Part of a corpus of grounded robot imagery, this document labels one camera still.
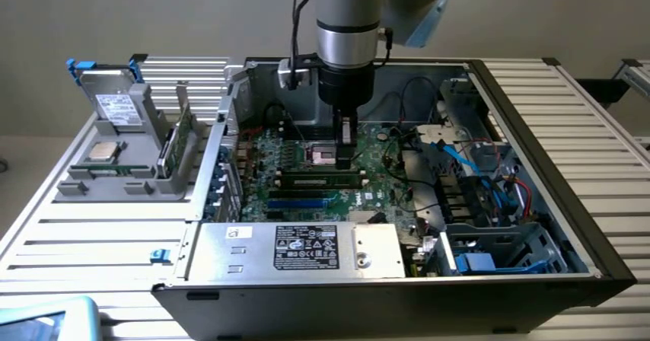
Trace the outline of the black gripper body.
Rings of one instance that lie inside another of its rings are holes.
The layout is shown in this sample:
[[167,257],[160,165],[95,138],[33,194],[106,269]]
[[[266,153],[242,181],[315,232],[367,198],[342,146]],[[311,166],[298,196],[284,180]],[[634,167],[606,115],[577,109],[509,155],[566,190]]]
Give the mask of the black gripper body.
[[338,110],[355,110],[372,98],[375,66],[355,69],[323,66],[318,69],[320,100]]

